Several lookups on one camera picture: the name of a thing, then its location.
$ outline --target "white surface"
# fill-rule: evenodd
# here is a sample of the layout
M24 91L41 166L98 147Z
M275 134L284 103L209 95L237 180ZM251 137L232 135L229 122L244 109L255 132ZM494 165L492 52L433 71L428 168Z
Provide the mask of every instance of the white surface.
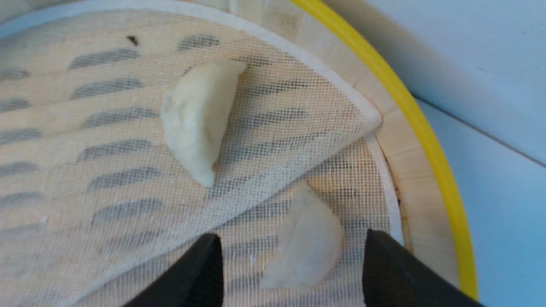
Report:
M546 162L546 1L326 2L413 92Z
M546 168L421 104L455 175L487 307L546 302Z

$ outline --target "steamer basket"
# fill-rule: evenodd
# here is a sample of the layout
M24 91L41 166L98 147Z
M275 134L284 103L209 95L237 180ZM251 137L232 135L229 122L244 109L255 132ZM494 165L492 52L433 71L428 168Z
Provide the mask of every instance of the steamer basket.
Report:
M9 1L2 4L0 21L64 2L70 1ZM295 43L375 105L383 117L375 136L395 185L406 247L440 276L476 298L470 233L447 160L414 99L373 47L319 0L193 2L236 15ZM39 13L41 21L24 16L17 23L3 25L4 30L16 33L50 20L47 11ZM66 66L71 62L72 58L67 59ZM33 73L4 69L0 70L0 80Z

